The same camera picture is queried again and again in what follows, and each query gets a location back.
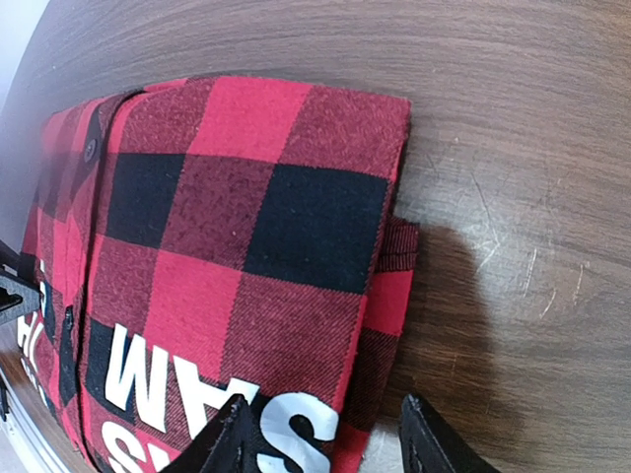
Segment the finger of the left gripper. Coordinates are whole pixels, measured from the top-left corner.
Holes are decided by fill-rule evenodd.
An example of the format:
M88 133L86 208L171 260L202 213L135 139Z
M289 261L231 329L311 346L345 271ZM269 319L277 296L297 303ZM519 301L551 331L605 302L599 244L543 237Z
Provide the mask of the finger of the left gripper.
M1 242L1 324L39 309L39 288L20 272L21 257Z

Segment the red black plaid shirt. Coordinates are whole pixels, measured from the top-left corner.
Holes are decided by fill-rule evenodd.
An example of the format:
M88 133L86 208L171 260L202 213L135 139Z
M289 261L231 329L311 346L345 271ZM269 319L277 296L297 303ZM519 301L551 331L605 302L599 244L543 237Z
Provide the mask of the red black plaid shirt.
M23 363L87 463L158 472L233 395L258 472L355 472L407 312L409 101L181 79L53 114L20 275Z

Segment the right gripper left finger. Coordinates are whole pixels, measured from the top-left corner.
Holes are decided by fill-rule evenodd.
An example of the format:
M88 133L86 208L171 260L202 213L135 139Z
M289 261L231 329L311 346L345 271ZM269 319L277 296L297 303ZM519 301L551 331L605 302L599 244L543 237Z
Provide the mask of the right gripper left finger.
M231 396L162 473L256 471L256 427L243 396Z

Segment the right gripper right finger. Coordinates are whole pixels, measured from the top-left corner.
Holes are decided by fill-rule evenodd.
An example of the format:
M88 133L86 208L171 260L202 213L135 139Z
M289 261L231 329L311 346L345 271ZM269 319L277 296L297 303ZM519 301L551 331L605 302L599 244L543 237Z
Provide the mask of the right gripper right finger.
M497 473L421 395L408 394L399 423L405 473Z

